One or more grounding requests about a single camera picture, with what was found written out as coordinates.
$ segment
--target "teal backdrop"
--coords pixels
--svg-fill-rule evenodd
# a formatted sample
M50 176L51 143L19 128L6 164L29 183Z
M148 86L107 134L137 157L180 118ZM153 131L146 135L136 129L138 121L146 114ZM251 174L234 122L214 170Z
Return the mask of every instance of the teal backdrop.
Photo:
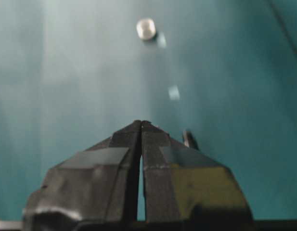
M190 129L254 218L297 218L297 0L0 0L0 219L134 119Z

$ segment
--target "gap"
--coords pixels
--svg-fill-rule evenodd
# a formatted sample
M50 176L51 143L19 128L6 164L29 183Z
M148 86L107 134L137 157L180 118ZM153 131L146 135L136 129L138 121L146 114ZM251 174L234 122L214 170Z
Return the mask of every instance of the gap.
M145 198L144 198L144 176L143 176L143 157L140 158L139 191L138 191L138 214L137 220L145 220Z

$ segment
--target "teal surface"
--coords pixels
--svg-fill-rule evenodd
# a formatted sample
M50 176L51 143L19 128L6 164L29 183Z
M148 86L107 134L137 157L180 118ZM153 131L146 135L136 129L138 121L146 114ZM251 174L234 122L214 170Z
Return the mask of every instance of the teal surface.
M272 2L297 46L297 0ZM163 42L140 41L143 17ZM256 219L297 218L297 54L267 1L0 0L0 219L134 119L189 128Z

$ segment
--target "small cylindrical object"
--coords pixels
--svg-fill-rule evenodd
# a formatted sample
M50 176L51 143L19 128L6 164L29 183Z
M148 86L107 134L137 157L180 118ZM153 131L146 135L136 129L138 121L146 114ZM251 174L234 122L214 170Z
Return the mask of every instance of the small cylindrical object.
M137 23L137 32L142 40L150 40L156 35L155 23L151 18L141 19Z

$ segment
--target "blue background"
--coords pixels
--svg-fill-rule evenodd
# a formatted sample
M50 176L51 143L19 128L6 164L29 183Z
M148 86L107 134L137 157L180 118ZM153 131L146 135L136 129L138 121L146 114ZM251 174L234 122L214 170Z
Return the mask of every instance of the blue background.
M0 0L0 219L134 119L189 128L256 219L297 218L297 0Z

